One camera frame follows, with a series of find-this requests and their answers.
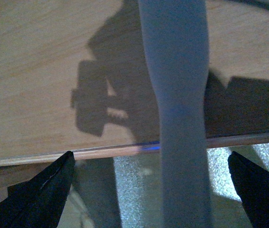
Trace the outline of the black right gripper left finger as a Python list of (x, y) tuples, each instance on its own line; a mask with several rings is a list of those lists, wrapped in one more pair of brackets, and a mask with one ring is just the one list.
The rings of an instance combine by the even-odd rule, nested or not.
[(56, 228), (70, 191), (75, 158), (64, 153), (0, 203), (0, 228)]

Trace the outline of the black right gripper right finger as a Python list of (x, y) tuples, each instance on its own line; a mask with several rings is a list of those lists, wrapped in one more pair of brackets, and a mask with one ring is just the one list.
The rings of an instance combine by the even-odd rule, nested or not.
[(228, 166), (236, 193), (254, 228), (269, 228), (269, 171), (233, 151)]

